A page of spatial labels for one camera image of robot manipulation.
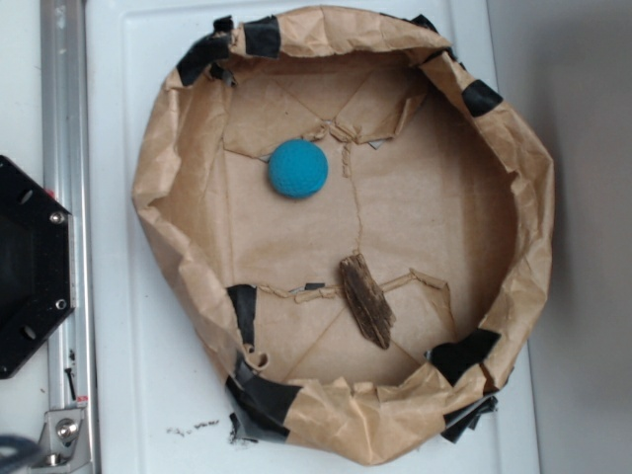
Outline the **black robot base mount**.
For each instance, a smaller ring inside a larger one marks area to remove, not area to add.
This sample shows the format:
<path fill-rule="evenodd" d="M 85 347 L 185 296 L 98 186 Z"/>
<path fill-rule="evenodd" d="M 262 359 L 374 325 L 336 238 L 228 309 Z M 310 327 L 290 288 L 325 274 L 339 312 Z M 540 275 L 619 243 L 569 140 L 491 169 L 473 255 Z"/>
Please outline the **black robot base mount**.
<path fill-rule="evenodd" d="M 70 213 L 1 158 L 1 378 L 13 377 L 73 310 Z"/>

